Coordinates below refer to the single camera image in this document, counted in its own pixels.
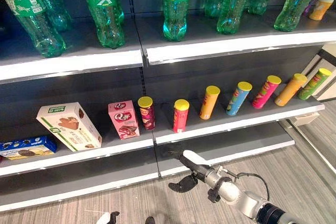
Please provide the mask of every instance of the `pink snack box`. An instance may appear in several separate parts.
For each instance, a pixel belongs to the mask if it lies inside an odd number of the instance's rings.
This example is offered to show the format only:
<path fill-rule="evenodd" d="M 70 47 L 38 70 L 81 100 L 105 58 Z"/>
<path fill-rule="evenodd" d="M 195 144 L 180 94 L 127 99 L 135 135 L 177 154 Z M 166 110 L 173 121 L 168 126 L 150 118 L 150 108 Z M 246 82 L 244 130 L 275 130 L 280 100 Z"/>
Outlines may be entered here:
<path fill-rule="evenodd" d="M 132 101 L 110 103 L 109 115 L 120 139 L 140 136 L 139 126 Z"/>

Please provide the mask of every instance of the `floor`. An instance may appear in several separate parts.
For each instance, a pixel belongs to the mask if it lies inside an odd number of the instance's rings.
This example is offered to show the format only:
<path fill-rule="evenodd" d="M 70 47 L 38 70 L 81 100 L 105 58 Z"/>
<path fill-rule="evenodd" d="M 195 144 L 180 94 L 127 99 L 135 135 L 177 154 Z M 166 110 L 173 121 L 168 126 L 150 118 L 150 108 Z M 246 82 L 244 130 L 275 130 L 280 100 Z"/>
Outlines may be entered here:
<path fill-rule="evenodd" d="M 326 106 L 319 121 L 305 128 L 307 133 L 311 131 L 316 135 L 316 141 L 324 136 L 324 144 L 328 145 L 336 141 L 335 129 L 331 126 L 336 121 L 336 102 Z M 270 201 L 305 223 L 336 223 L 336 175 L 288 123 L 283 125 L 296 141 L 295 146 L 228 162 L 225 167 L 236 173 L 260 174 L 269 184 Z M 104 212 L 112 211 L 120 212 L 119 224 L 143 224 L 148 216 L 153 216 L 157 224 L 253 223 L 222 201 L 211 203 L 207 199 L 208 187 L 202 183 L 184 194 L 168 188 L 169 182 L 177 182 L 187 174 L 2 213 L 0 223 L 94 224 Z M 242 178 L 240 183 L 266 196 L 258 179 Z"/>

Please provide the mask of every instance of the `green pringles can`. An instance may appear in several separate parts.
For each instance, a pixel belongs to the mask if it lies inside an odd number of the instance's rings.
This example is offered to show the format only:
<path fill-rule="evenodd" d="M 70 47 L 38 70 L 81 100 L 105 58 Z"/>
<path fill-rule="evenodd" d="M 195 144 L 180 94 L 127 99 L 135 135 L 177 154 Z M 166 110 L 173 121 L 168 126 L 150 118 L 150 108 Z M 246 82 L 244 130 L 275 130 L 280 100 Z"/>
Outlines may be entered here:
<path fill-rule="evenodd" d="M 308 99 L 316 89 L 324 83 L 328 77 L 331 76 L 331 72 L 328 69 L 320 68 L 315 76 L 307 83 L 307 85 L 299 93 L 301 100 Z"/>

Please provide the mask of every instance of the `blue pringles can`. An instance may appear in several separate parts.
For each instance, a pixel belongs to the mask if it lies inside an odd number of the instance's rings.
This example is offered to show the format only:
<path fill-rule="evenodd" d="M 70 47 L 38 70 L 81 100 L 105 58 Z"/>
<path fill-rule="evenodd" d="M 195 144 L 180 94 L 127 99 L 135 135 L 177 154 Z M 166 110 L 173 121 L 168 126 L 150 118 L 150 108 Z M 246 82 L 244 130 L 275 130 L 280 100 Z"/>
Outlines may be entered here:
<path fill-rule="evenodd" d="M 241 81 L 240 83 L 238 83 L 238 87 L 234 92 L 229 102 L 229 105 L 226 108 L 226 114 L 236 115 L 240 106 L 245 101 L 245 98 L 247 97 L 251 89 L 252 89 L 251 83 L 248 83 L 246 81 Z"/>

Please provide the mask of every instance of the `yellow lid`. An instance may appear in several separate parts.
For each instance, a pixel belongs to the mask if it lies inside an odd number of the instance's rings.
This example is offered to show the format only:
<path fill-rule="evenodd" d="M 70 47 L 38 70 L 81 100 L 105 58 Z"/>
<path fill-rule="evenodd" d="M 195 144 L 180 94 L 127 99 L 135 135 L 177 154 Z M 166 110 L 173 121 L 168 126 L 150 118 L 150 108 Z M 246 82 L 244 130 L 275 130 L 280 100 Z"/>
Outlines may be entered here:
<path fill-rule="evenodd" d="M 267 77 L 267 81 L 273 84 L 280 84 L 281 83 L 281 79 L 277 76 L 268 76 Z"/>
<path fill-rule="evenodd" d="M 331 76 L 331 72 L 326 68 L 320 68 L 319 72 L 325 76 Z"/>
<path fill-rule="evenodd" d="M 307 77 L 304 74 L 301 74 L 301 73 L 295 73 L 294 74 L 294 79 L 296 79 L 298 81 L 302 81 L 302 82 L 308 81 Z"/>
<path fill-rule="evenodd" d="M 189 109 L 189 102 L 184 99 L 179 99 L 175 102 L 174 108 L 177 110 L 185 111 Z"/>
<path fill-rule="evenodd" d="M 150 97 L 140 97 L 138 99 L 138 105 L 141 108 L 149 108 L 153 104 L 153 99 Z"/>
<path fill-rule="evenodd" d="M 206 88 L 206 92 L 210 95 L 217 95 L 219 94 L 221 91 L 219 89 L 219 87 L 216 87 L 216 86 L 208 86 Z"/>
<path fill-rule="evenodd" d="M 252 89 L 252 84 L 246 81 L 241 81 L 238 83 L 238 87 L 243 91 L 250 91 Z"/>

